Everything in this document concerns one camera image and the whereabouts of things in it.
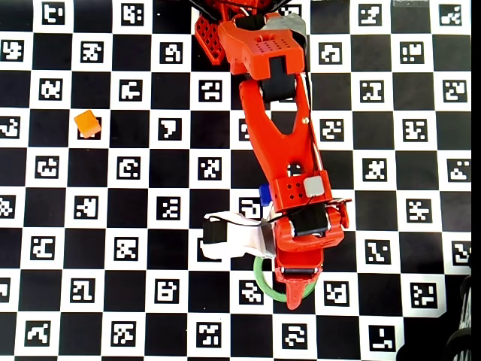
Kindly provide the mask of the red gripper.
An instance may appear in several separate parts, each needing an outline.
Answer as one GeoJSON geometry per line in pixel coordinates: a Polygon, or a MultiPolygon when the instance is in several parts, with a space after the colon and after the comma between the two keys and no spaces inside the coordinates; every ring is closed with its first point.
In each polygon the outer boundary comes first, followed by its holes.
{"type": "Polygon", "coordinates": [[[290,219],[274,222],[275,273],[286,285],[286,307],[295,310],[314,291],[314,279],[324,262],[324,249],[344,238],[339,219],[333,224],[294,224],[290,219]]]}

